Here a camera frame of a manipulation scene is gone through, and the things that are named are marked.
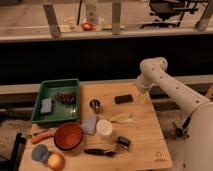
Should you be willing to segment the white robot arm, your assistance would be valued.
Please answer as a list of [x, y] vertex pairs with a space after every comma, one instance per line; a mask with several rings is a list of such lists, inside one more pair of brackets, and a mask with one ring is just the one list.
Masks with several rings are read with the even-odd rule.
[[190, 117], [182, 171], [213, 171], [213, 101], [168, 75], [164, 57], [144, 59], [136, 87], [141, 93], [157, 84]]

